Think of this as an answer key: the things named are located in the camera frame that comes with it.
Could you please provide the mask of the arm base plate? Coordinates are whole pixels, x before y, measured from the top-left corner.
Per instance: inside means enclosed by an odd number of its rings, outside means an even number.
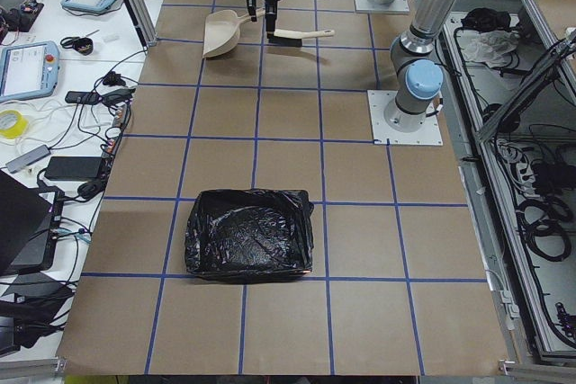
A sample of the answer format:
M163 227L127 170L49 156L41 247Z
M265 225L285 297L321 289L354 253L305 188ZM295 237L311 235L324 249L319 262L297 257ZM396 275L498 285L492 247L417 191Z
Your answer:
M396 94L393 90L367 91L373 143L392 146L442 146L434 103L431 102L424 113L407 114L397 107Z
M382 13L407 15L410 12L408 0L355 0L357 13Z

